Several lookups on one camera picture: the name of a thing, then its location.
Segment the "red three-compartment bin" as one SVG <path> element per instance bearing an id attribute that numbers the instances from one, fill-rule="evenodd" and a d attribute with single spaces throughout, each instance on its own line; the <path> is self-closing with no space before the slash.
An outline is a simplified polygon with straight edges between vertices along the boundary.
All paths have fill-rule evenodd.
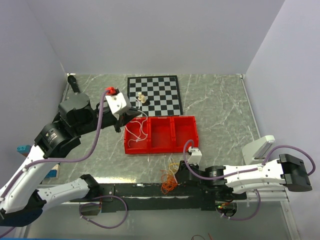
<path id="1" fill-rule="evenodd" d="M 128 155 L 181 153 L 188 140 L 199 146 L 194 116 L 136 117 L 125 126 Z"/>

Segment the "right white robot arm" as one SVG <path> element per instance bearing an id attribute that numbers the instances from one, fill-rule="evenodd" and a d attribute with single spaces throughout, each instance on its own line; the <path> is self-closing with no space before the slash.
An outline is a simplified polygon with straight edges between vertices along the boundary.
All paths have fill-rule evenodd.
<path id="1" fill-rule="evenodd" d="M 304 161 L 290 154 L 280 154 L 278 159 L 265 165 L 220 165 L 200 170 L 198 165 L 186 166 L 180 162 L 175 174 L 183 186 L 197 186 L 206 191 L 218 192 L 223 199 L 234 194 L 265 188 L 284 188 L 290 192 L 312 190 Z"/>

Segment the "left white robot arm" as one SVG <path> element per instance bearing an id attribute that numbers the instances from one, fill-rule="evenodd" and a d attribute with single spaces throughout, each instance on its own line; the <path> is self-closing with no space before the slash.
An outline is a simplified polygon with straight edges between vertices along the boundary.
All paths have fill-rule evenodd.
<path id="1" fill-rule="evenodd" d="M 95 108 L 85 93 L 61 102 L 53 122 L 37 135 L 25 161 L 0 190 L 1 226 L 24 227 L 44 211 L 62 203 L 95 200 L 100 186 L 90 174 L 45 189 L 39 189 L 39 184 L 56 164 L 69 162 L 67 155 L 80 145 L 82 135 L 91 132 L 99 135 L 102 129 L 110 126 L 120 132 L 139 114 L 127 95 L 109 90 L 102 94 Z"/>

